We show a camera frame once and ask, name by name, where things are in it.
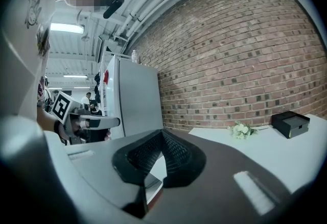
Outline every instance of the person standing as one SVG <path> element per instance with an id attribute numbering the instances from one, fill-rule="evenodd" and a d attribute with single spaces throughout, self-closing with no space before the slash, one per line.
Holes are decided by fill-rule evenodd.
<path id="1" fill-rule="evenodd" d="M 90 104 L 90 99 L 91 99 L 91 93 L 90 92 L 88 92 L 86 94 L 86 96 L 84 96 L 81 99 L 81 103 L 84 104 L 84 108 L 86 110 L 90 110 L 90 109 L 93 109 L 94 108 L 94 105 L 93 104 Z"/>

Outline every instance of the white shirt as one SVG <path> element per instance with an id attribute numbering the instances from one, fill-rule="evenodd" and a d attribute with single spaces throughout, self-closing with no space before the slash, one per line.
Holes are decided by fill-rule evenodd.
<path id="1" fill-rule="evenodd" d="M 0 41 L 4 62 L 1 108 L 36 120 L 45 99 L 51 18 L 56 0 L 11 0 L 4 12 Z"/>
<path id="2" fill-rule="evenodd" d="M 83 104 L 90 104 L 90 100 L 88 97 L 84 96 L 82 99 L 81 99 L 81 103 Z"/>

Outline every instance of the white table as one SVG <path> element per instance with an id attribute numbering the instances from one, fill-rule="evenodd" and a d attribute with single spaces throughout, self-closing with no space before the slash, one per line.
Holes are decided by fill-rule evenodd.
<path id="1" fill-rule="evenodd" d="M 190 134 L 238 149 L 272 172 L 293 193 L 316 178 L 327 152 L 327 120 L 306 116 L 310 118 L 309 130 L 291 139 L 272 126 L 256 127 L 263 130 L 246 140 L 232 138 L 226 129 L 194 128 Z"/>
<path id="2" fill-rule="evenodd" d="M 146 190 L 147 197 L 147 204 L 149 204 L 154 197 L 158 194 L 158 192 L 162 188 L 162 182 L 164 181 L 164 178 L 167 177 L 167 170 L 166 170 L 166 161 L 164 156 L 161 156 L 153 165 L 150 174 L 155 176 L 158 180 L 161 181 L 161 183 L 154 185 L 150 189 Z"/>

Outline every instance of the white refrigerator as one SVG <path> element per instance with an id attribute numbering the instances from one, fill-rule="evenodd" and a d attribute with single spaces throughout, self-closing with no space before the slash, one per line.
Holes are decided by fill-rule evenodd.
<path id="1" fill-rule="evenodd" d="M 107 116 L 121 120 L 111 128 L 111 139 L 162 129 L 157 70 L 117 56 L 107 70 Z"/>

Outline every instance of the wall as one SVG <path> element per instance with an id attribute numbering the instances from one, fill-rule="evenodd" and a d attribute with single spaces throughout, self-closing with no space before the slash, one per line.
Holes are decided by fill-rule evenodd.
<path id="1" fill-rule="evenodd" d="M 158 69 L 164 125 L 268 124 L 293 110 L 326 117 L 326 59 L 295 0 L 183 0 L 136 42 Z"/>

